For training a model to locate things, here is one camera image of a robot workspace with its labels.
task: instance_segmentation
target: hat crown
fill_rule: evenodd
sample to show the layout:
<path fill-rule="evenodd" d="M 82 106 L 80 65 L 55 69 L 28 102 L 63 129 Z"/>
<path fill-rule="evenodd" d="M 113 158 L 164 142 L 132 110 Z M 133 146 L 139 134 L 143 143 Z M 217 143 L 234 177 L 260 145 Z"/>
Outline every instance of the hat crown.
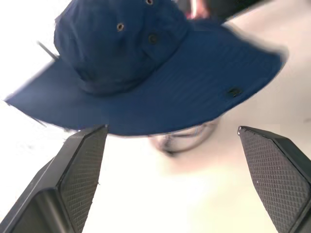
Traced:
<path fill-rule="evenodd" d="M 56 19 L 54 44 L 85 91 L 111 95 L 147 79 L 188 28 L 171 0 L 73 0 Z"/>

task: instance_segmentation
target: snap button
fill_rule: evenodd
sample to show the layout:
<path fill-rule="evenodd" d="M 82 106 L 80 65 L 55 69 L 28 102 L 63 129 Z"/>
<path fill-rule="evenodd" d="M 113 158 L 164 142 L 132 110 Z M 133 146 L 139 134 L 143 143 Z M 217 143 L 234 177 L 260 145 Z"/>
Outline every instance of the snap button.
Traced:
<path fill-rule="evenodd" d="M 122 31 L 124 29 L 124 24 L 123 23 L 118 23 L 117 24 L 117 30 L 118 32 Z"/>
<path fill-rule="evenodd" d="M 149 34 L 148 41 L 150 44 L 155 45 L 157 43 L 157 35 L 155 33 Z"/>
<path fill-rule="evenodd" d="M 228 94 L 231 95 L 232 97 L 236 97 L 241 93 L 242 93 L 242 91 L 238 88 L 232 88 L 228 91 Z"/>
<path fill-rule="evenodd" d="M 154 3 L 154 1 L 153 1 L 153 0 L 146 0 L 146 3 L 147 3 L 148 5 L 152 5 L 152 4 Z"/>

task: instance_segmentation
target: textured rubber gripper pad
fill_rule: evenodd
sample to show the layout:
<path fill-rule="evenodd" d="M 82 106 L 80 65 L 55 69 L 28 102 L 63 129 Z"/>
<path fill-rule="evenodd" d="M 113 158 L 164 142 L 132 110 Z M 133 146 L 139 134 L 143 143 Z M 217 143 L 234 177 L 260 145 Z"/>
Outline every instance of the textured rubber gripper pad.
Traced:
<path fill-rule="evenodd" d="M 271 139 L 240 131 L 254 187 L 279 233 L 288 233 L 306 206 L 309 183 Z"/>
<path fill-rule="evenodd" d="M 104 138 L 102 131 L 85 139 L 60 185 L 63 202 L 77 233 L 83 230 L 98 184 Z"/>

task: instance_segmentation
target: hat brim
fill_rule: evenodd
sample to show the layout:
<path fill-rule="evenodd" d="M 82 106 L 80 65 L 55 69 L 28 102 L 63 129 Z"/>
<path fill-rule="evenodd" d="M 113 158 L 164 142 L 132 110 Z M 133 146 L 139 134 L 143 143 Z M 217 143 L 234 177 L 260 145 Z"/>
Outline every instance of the hat brim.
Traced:
<path fill-rule="evenodd" d="M 109 97 L 81 90 L 62 59 L 6 102 L 25 114 L 81 130 L 108 124 L 111 134 L 151 135 L 213 120 L 264 88 L 286 57 L 267 52 L 205 20 L 175 54 L 135 89 Z"/>

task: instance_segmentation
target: navy blue bucket hat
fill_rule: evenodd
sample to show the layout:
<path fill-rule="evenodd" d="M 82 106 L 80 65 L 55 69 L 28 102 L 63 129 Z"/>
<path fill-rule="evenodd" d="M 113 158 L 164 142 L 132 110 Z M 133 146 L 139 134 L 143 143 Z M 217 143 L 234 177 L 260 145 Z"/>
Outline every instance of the navy blue bucket hat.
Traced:
<path fill-rule="evenodd" d="M 54 44 L 55 61 L 6 102 L 60 127 L 109 124 L 124 136 L 216 119 L 286 59 L 214 20 L 187 20 L 171 0 L 73 0 L 56 19 Z"/>

